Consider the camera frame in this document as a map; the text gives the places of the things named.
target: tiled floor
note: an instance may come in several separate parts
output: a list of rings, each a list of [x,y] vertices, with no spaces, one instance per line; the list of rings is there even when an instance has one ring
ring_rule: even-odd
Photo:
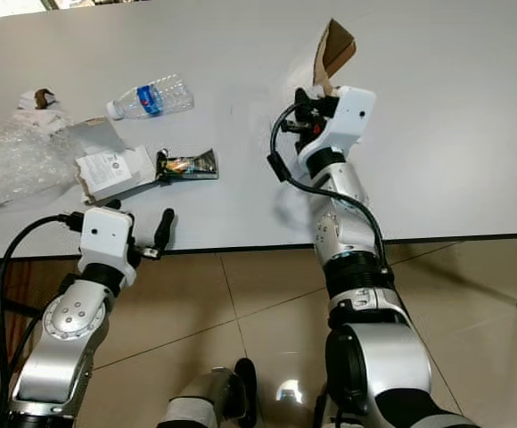
[[[434,398],[481,426],[517,428],[517,240],[389,252],[431,354]],[[53,278],[66,264],[37,269]],[[112,313],[77,426],[155,426],[191,378],[244,355],[258,369],[259,426],[310,426],[325,376],[327,301],[310,250],[143,263]],[[275,399],[291,379],[299,381],[301,405]]]

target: blue bottle label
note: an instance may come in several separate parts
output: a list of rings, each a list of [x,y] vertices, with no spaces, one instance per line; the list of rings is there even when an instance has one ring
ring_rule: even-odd
[[[142,103],[146,113],[157,116],[162,112],[160,94],[152,85],[140,86],[137,88],[137,97]]]

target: white table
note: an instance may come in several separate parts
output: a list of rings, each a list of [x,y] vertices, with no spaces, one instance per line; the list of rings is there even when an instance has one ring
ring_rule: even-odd
[[[350,159],[387,239],[517,234],[517,0],[303,2],[153,0],[0,19],[0,119],[48,86],[75,121],[104,114],[132,86],[180,72],[192,111],[121,121],[131,145],[196,154],[213,147],[220,179],[124,200],[141,241],[176,210],[174,250],[309,243],[301,195],[269,169],[267,136],[335,17],[356,56],[332,80],[378,95]],[[0,256],[44,215],[82,210],[80,189],[0,208]],[[68,255],[78,237],[37,231],[19,256]]]

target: plastic bag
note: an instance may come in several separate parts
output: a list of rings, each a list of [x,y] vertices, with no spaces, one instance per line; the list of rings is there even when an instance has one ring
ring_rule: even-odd
[[[75,181],[82,148],[62,111],[16,111],[0,122],[0,204]]]

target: plastic water bottle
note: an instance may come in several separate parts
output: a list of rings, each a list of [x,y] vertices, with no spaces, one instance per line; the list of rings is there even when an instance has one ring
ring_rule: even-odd
[[[193,94],[177,74],[130,89],[118,100],[106,104],[114,120],[146,119],[192,108]]]

